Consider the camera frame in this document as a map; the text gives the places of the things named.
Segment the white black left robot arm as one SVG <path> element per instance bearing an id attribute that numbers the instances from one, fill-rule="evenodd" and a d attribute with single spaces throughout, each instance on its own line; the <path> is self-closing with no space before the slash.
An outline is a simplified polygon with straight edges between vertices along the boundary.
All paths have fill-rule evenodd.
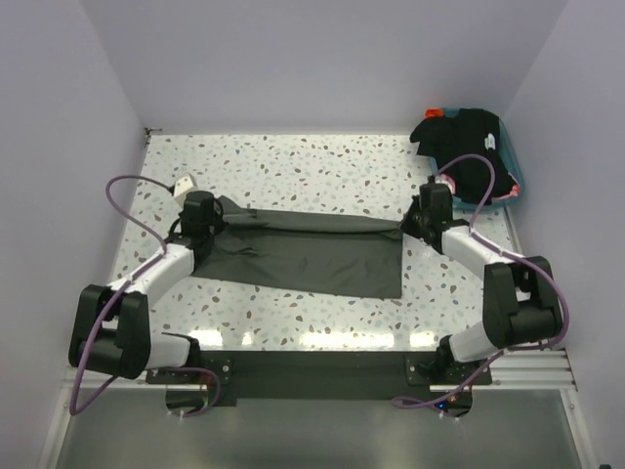
<path id="1" fill-rule="evenodd" d="M 177 224 L 158 252 L 128 276 L 108 285 L 86 286 L 78 300 L 68 361 L 88 370 L 128 379 L 144 371 L 167 368 L 181 383 L 195 381 L 202 371 L 199 343 L 174 333 L 156 333 L 150 309 L 179 281 L 208 259 L 215 236 L 226 226 L 223 205 L 211 192 L 186 195 Z"/>

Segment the grey t shirt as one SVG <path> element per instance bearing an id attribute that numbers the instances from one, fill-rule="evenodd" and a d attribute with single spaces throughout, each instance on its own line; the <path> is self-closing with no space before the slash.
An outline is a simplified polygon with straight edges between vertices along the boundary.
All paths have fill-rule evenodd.
<path id="1" fill-rule="evenodd" d="M 338 296 L 398 299 L 399 223 L 367 216 L 243 208 L 223 196 L 225 229 L 197 278 Z"/>

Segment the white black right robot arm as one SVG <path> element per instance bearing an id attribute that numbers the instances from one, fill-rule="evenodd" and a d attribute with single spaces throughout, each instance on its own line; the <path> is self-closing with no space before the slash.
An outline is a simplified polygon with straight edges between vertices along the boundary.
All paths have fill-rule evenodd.
<path id="1" fill-rule="evenodd" d="M 422 185 L 400 229 L 459 262 L 482 281 L 480 321 L 441 338 L 433 358 L 415 365 L 422 376 L 455 384 L 469 373 L 470 363 L 516 346 L 554 339 L 563 332 L 564 318 L 549 262 L 540 256 L 525 258 L 507 252 L 479 237 L 468 221 L 453 216 L 446 185 Z"/>

